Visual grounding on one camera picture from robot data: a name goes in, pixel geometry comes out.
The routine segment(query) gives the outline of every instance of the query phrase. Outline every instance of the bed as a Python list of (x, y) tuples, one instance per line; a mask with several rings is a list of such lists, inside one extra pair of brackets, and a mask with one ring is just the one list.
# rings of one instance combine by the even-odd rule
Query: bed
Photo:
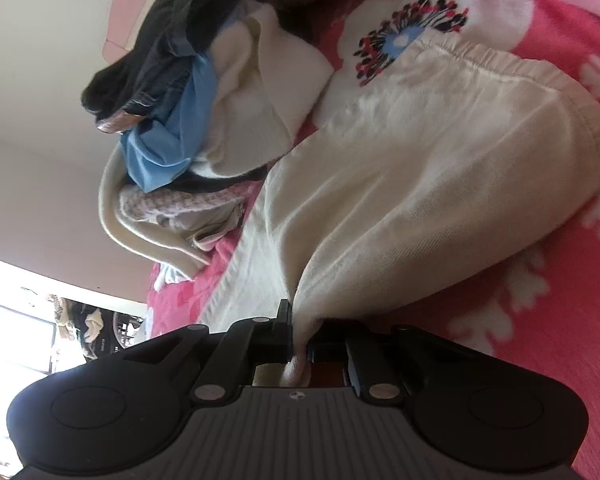
[[(600, 15), (596, 2), (574, 0), (327, 0), (308, 9), (315, 45), (335, 74), (328, 92), (383, 68), (365, 45), (385, 41), (384, 20), (406, 6), (429, 6), (423, 26), (452, 30), (517, 56), (545, 59), (600, 102)], [(352, 48), (352, 41), (359, 47)], [(296, 143), (316, 130), (320, 105)], [(247, 214), (260, 191), (254, 186)], [(152, 336), (196, 322), (225, 272), (241, 230), (226, 235), (192, 282), (150, 287)], [(152, 273), (152, 283), (158, 268)], [(410, 323), (487, 354), (556, 378), (585, 401), (590, 428), (574, 466), (600, 479), (600, 193), (541, 242), (424, 300), (372, 317), (387, 330)]]

